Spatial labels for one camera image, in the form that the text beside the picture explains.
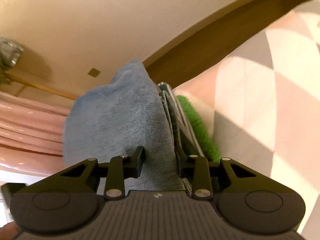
green microfiber cloth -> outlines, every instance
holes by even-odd
[[[177,96],[180,105],[186,114],[186,117],[189,119],[192,126],[193,132],[198,140],[198,143],[202,149],[204,156],[210,162],[219,162],[221,155],[219,149],[215,142],[208,135],[207,129],[204,126],[204,123],[198,114],[198,112],[193,108],[189,100],[184,96]]]

wooden stick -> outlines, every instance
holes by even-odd
[[[9,73],[5,73],[5,76],[7,77],[7,79],[9,79],[11,81],[18,82],[18,83],[23,84],[25,86],[36,88],[36,89],[39,89],[39,90],[42,90],[42,91],[45,91],[45,92],[48,92],[48,93],[51,93],[51,94],[54,94],[54,95],[57,95],[57,96],[61,96],[63,98],[68,98],[68,99],[71,99],[71,100],[76,100],[78,98],[78,96],[76,96],[76,95],[65,93],[65,92],[61,92],[61,91],[57,91],[55,89],[51,89],[51,88],[48,88],[48,87],[45,87],[45,86],[42,86],[42,85],[39,85],[39,84],[35,84],[35,83],[26,81],[26,80],[24,80],[24,79],[22,79],[20,77],[17,77],[15,75],[12,75],[12,74],[9,74]]]

blue denim fabric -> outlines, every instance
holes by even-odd
[[[128,190],[185,190],[177,175],[172,134],[155,84],[140,62],[122,67],[109,85],[76,100],[65,123],[64,163],[94,157],[99,163],[144,146],[146,161]],[[103,194],[102,179],[98,194]]]

wooden baseboard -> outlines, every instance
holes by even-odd
[[[143,64],[145,67],[148,67],[153,62],[155,62],[157,59],[162,57],[164,54],[166,54],[169,50],[173,49],[175,46],[195,34],[197,31],[203,29],[210,23],[216,21],[217,19],[225,16],[226,14],[230,13],[231,11],[248,4],[254,0],[237,0],[224,8],[218,10],[217,12],[214,12],[213,14],[209,15],[207,18],[201,20],[200,22],[194,24],[189,29],[185,30],[183,33],[181,33],[179,36],[175,37],[173,40],[169,41],[166,45],[164,45],[162,48],[157,50],[154,54],[152,54],[150,57],[146,58],[143,61]]]

white wall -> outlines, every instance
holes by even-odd
[[[81,95],[233,1],[0,0],[0,36],[26,48],[13,72]]]

